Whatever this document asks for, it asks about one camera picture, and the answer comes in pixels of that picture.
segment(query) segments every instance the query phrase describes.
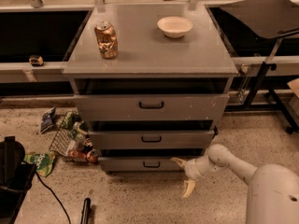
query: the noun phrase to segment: drawer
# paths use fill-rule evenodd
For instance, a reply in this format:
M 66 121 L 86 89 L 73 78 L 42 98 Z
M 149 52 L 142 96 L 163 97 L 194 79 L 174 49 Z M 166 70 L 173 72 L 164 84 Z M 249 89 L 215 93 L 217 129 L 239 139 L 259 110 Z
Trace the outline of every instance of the drawer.
M 207 148 L 214 131 L 90 132 L 96 149 Z
M 78 112 L 85 120 L 219 120 L 228 94 L 101 96 L 76 95 Z
M 163 151 L 149 152 L 148 150 L 114 150 L 108 152 L 106 157 L 99 158 L 99 164 L 103 171 L 179 171 L 181 168 L 170 159 L 178 157 L 182 159 L 192 159 L 203 155 L 203 149 L 182 149 L 171 150 L 165 154 Z

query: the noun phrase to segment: concrete floor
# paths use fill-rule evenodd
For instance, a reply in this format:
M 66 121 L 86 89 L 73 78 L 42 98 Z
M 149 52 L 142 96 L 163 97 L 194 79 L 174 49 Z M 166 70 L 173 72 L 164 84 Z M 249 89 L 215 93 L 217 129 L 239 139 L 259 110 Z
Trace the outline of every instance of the concrete floor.
M 0 139 L 15 135 L 26 152 L 48 152 L 56 130 L 38 132 L 42 114 L 57 107 L 57 123 L 70 100 L 2 100 Z M 256 166 L 277 163 L 299 174 L 298 133 L 285 133 L 279 112 L 225 114 L 213 144 L 227 146 L 237 157 Z M 83 201 L 92 200 L 90 223 L 245 223 L 247 186 L 231 171 L 208 175 L 188 199 L 182 199 L 184 173 L 114 173 L 98 165 L 65 163 L 57 157 L 52 173 L 43 177 L 64 204 L 73 224 L 80 223 Z M 37 180 L 28 191 L 16 224 L 67 223 L 63 209 Z

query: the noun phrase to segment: basket of snacks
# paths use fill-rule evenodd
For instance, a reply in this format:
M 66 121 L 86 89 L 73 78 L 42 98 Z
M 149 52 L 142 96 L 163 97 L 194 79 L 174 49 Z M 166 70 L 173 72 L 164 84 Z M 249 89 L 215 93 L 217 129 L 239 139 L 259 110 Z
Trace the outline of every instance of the basket of snacks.
M 67 112 L 50 145 L 54 152 L 64 161 L 79 163 L 96 163 L 98 153 L 88 136 L 88 128 L 78 112 Z

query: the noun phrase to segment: can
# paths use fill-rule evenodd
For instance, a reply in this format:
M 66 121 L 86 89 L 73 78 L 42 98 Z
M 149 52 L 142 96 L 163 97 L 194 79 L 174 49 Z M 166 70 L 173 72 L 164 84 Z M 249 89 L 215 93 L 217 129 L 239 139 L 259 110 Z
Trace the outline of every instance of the can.
M 103 58 L 110 59 L 118 55 L 118 39 L 113 25 L 109 21 L 100 21 L 94 27 L 99 50 Z

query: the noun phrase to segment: green chip bag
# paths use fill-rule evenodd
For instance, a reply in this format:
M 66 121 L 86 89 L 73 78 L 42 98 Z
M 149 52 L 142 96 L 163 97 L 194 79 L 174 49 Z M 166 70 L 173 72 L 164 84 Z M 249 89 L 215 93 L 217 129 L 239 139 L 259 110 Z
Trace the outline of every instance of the green chip bag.
M 35 153 L 25 155 L 25 161 L 35 164 L 36 171 L 41 176 L 48 176 L 52 171 L 52 164 L 55 160 L 54 153 Z

